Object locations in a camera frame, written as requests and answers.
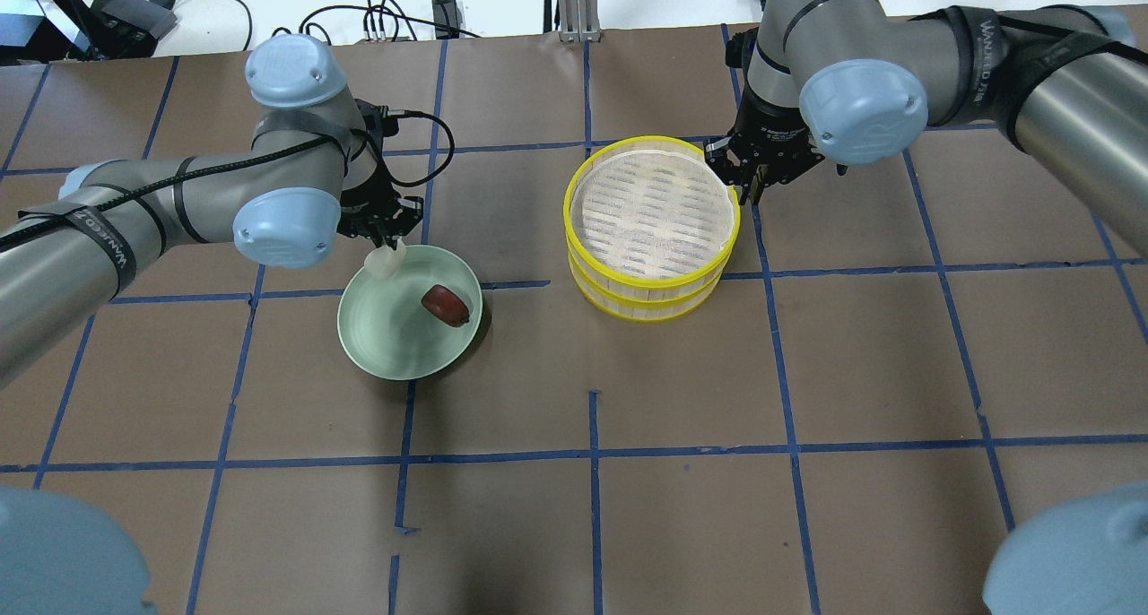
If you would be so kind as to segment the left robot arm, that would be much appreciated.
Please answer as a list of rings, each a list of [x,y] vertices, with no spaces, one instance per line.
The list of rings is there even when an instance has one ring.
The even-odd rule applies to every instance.
[[[352,98],[328,46],[276,36],[243,73],[262,108],[249,150],[82,166],[3,229],[3,384],[173,247],[230,244],[262,266],[310,268],[340,236],[397,247],[422,221],[422,198],[400,194],[381,156],[397,112]]]

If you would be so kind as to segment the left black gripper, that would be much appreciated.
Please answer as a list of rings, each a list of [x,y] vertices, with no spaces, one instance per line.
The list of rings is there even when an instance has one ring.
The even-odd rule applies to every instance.
[[[398,132],[397,114],[386,106],[356,100],[360,129],[352,129],[352,157],[340,194],[338,234],[365,238],[382,250],[404,252],[406,238],[425,216],[419,195],[400,195],[401,186],[382,157],[382,143]]]

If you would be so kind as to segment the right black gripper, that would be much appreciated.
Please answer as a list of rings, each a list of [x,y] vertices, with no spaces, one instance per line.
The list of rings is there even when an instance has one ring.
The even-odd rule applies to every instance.
[[[825,159],[816,149],[799,109],[771,106],[744,91],[726,137],[709,137],[704,159],[734,186],[738,205],[758,207],[763,190],[790,185]]]

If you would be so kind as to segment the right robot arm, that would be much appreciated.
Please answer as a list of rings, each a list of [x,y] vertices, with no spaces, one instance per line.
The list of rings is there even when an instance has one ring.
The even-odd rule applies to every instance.
[[[822,162],[839,173],[924,130],[992,120],[1137,254],[1147,247],[1147,59],[1120,11],[951,6],[891,20],[879,0],[760,0],[726,44],[744,88],[704,158],[742,203]]]

